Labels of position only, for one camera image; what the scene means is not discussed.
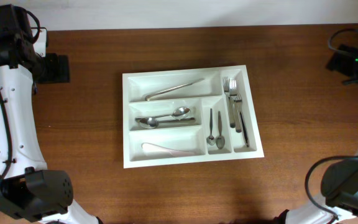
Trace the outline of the steel tongs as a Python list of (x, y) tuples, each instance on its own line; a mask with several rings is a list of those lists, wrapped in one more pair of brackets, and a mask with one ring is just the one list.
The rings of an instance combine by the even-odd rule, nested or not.
[(149, 95), (146, 95), (146, 96), (144, 97), (144, 100), (145, 100), (145, 101), (150, 101), (151, 98), (153, 98), (153, 97), (155, 97), (155, 96), (159, 96), (159, 95), (162, 95), (162, 94), (165, 94), (165, 93), (168, 93), (168, 92), (171, 92), (171, 91), (180, 89), (180, 88), (188, 87), (188, 86), (194, 85), (194, 84), (196, 84), (196, 83), (202, 82), (203, 80), (204, 80), (204, 78), (200, 78), (200, 79), (195, 80), (195, 81), (193, 81), (193, 82), (189, 82), (189, 83), (186, 83), (186, 84), (182, 84), (182, 85), (174, 86), (174, 87), (167, 88), (167, 89), (164, 89), (164, 90), (160, 90), (160, 91), (157, 91), (157, 92), (155, 92), (155, 93), (151, 93), (151, 94), (149, 94)]

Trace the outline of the steel teaspoon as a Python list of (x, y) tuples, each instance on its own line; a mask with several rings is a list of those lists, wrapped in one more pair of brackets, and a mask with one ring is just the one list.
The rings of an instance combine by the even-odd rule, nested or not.
[(222, 117), (221, 112), (218, 111), (218, 133), (219, 135), (216, 137), (216, 145), (218, 149), (223, 149), (225, 146), (225, 138), (222, 134), (223, 131), (223, 123), (222, 123)]
[(213, 109), (209, 110), (209, 136), (206, 138), (206, 142), (213, 146), (215, 145), (215, 137), (213, 135)]

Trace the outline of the white plastic knife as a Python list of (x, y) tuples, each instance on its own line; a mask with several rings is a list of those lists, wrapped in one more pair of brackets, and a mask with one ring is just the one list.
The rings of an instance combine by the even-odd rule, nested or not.
[(196, 153), (191, 151), (179, 151), (151, 143), (142, 143), (142, 149), (145, 153), (168, 153), (173, 157), (194, 156)]

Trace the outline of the large steel spoon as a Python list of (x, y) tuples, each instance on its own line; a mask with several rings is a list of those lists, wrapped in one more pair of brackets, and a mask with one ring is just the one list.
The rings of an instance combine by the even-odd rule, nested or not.
[(179, 107), (177, 109), (175, 109), (173, 111), (173, 113), (171, 114), (161, 114), (161, 115), (156, 115), (156, 116), (149, 116), (149, 118), (163, 118), (163, 117), (167, 117), (167, 116), (171, 116), (173, 118), (175, 118), (176, 120), (181, 120), (186, 118), (189, 114), (190, 114), (190, 109), (188, 107)]

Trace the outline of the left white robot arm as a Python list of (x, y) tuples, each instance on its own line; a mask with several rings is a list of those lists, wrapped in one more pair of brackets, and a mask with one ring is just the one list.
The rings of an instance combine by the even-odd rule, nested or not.
[(68, 57), (47, 53), (46, 28), (23, 7), (0, 6), (0, 212), (39, 223), (94, 223), (65, 171), (50, 170), (37, 139), (37, 85), (68, 83)]

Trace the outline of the steel fork dark handle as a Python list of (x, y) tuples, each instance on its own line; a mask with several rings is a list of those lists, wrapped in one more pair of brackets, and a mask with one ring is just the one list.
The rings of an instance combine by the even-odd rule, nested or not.
[(243, 137), (244, 137), (244, 142), (245, 142), (246, 147), (249, 147), (250, 146), (249, 137), (248, 137), (246, 123), (244, 121), (244, 116), (243, 116), (243, 111), (242, 111), (242, 97), (239, 93), (236, 95), (235, 101), (236, 101), (236, 105), (237, 105), (238, 117), (241, 122), (241, 129), (242, 129), (242, 133), (243, 133)]

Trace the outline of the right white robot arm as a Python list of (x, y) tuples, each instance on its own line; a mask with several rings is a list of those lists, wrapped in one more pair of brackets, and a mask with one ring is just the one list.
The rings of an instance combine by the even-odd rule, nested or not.
[[(358, 48), (333, 46), (339, 30), (328, 40), (334, 54), (326, 68), (348, 77), (343, 84), (358, 84)], [(294, 210), (285, 210), (273, 223), (340, 223), (358, 218), (358, 150), (353, 156), (332, 156), (315, 162), (305, 177), (309, 202)]]

